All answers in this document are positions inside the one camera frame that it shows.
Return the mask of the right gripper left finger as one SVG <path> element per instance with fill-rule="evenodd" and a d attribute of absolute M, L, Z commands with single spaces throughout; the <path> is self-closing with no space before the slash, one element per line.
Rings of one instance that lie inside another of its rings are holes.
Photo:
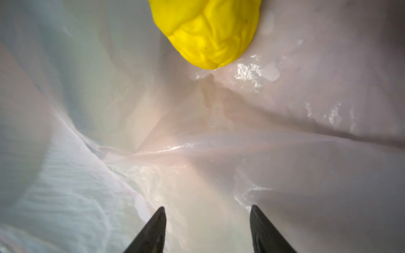
<path fill-rule="evenodd" d="M 159 207 L 124 253 L 163 253 L 167 218 Z"/>

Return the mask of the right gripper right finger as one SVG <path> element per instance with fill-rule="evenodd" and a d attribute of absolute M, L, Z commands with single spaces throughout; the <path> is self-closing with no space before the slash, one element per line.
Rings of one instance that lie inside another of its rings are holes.
<path fill-rule="evenodd" d="M 296 253 L 257 205 L 252 205 L 250 228 L 254 253 Z"/>

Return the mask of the pink plastic bag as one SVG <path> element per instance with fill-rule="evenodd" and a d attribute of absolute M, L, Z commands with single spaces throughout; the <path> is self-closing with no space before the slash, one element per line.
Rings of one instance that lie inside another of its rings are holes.
<path fill-rule="evenodd" d="M 235 62 L 188 63 L 148 1 L 1 2 L 1 252 L 405 250 L 404 1 L 263 1 Z"/>

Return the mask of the yellow lemon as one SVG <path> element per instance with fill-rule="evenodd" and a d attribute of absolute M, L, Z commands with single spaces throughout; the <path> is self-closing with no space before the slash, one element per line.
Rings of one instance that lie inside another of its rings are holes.
<path fill-rule="evenodd" d="M 260 1 L 149 2 L 153 20 L 181 56 L 215 70 L 237 60 L 250 45 L 259 22 Z"/>

